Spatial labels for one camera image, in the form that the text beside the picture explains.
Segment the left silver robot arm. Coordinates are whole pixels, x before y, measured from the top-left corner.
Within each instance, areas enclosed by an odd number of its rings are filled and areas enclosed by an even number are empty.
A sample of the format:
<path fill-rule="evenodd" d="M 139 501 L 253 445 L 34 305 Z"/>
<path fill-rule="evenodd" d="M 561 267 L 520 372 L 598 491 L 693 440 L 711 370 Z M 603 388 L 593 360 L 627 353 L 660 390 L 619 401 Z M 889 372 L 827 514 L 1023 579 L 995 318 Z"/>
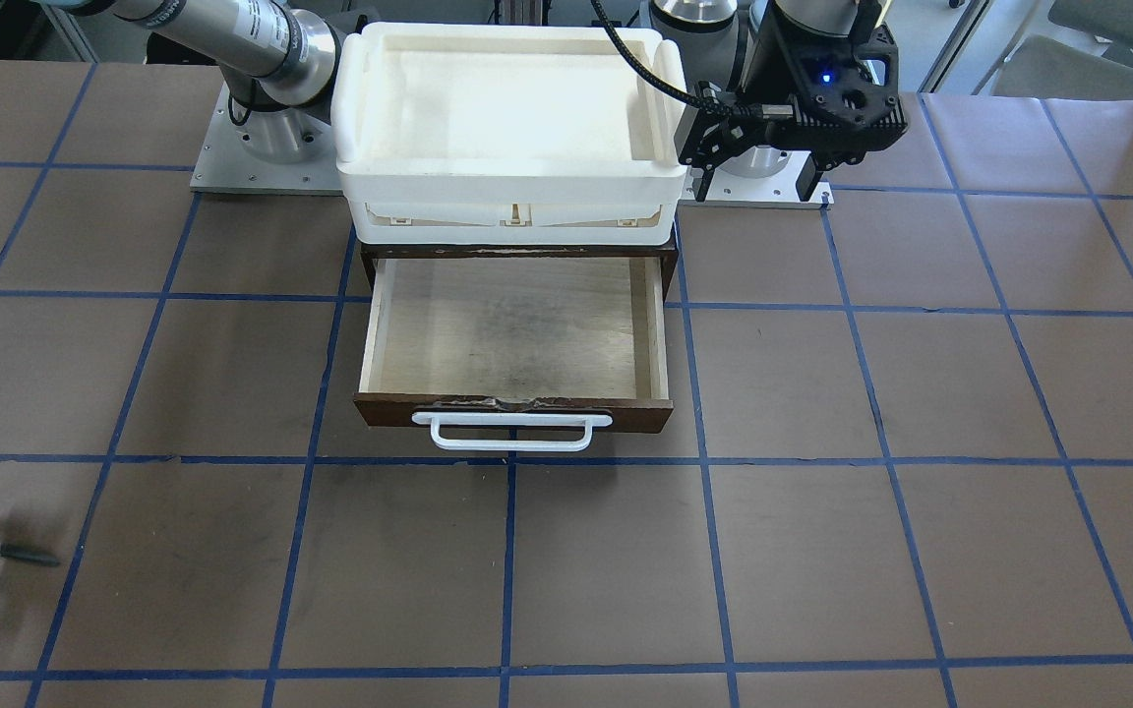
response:
<path fill-rule="evenodd" d="M 818 203 L 823 174 L 908 131 L 886 1 L 644 1 L 639 25 L 678 44 L 685 193 Z"/>

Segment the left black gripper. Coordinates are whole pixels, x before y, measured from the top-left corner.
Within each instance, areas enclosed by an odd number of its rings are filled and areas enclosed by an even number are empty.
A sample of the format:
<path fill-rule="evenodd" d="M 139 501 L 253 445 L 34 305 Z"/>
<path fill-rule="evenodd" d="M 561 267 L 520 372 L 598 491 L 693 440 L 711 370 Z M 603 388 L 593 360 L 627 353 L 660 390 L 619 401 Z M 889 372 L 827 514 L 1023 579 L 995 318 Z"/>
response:
<path fill-rule="evenodd" d="M 692 195 L 705 198 L 718 167 L 767 140 L 774 106 L 742 103 L 712 84 L 698 85 L 681 100 L 685 111 L 675 133 L 678 159 L 691 171 Z"/>

